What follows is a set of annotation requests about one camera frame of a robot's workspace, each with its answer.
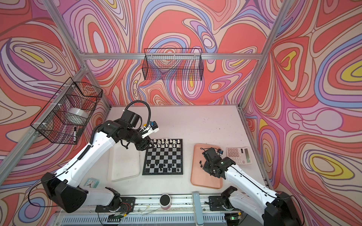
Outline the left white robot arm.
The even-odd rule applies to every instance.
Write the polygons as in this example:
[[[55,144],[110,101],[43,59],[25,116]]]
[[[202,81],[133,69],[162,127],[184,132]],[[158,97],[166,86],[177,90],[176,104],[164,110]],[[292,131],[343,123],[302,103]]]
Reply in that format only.
[[[149,120],[143,128],[135,129],[140,116],[124,110],[121,118],[108,120],[97,126],[89,143],[69,163],[55,173],[47,172],[41,178],[47,197],[67,213],[84,206],[99,206],[116,212],[122,205],[120,194],[110,188],[83,188],[81,182],[91,167],[115,144],[134,144],[136,150],[147,150],[151,144],[150,134],[159,130],[155,121]]]

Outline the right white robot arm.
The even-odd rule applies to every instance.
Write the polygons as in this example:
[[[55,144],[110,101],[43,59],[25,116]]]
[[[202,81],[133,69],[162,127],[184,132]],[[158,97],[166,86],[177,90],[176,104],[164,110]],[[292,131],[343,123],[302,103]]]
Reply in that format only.
[[[277,193],[260,184],[245,173],[229,157],[221,157],[222,150],[203,149],[203,170],[211,176],[222,178],[233,184],[222,195],[224,207],[239,209],[264,226],[302,226],[292,196]]]

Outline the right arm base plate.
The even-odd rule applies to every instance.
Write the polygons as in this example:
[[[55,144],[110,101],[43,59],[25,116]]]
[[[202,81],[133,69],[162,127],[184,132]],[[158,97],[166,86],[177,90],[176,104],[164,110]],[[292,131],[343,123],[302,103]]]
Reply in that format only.
[[[233,207],[229,200],[231,194],[237,190],[236,187],[229,186],[220,195],[209,196],[208,202],[204,202],[204,204],[209,206],[210,211],[239,211],[243,213],[240,209]]]

